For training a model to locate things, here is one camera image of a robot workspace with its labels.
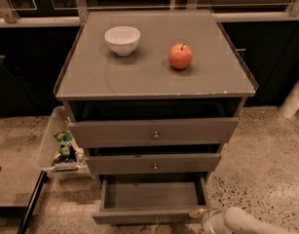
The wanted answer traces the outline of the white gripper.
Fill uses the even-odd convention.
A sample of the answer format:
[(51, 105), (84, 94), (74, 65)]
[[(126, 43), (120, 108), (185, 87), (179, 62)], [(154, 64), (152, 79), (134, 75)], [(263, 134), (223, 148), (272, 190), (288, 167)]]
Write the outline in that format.
[(189, 213), (191, 218), (201, 218), (202, 228), (206, 234), (225, 234), (226, 226), (223, 213), (220, 211), (210, 211), (198, 209)]

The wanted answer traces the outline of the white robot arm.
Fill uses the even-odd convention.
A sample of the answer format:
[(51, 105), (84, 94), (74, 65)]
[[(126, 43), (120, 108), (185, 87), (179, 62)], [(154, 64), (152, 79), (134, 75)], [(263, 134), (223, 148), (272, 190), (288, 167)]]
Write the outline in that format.
[(224, 211), (198, 209), (189, 216), (200, 221), (205, 234), (299, 234), (295, 230), (261, 221), (238, 207)]

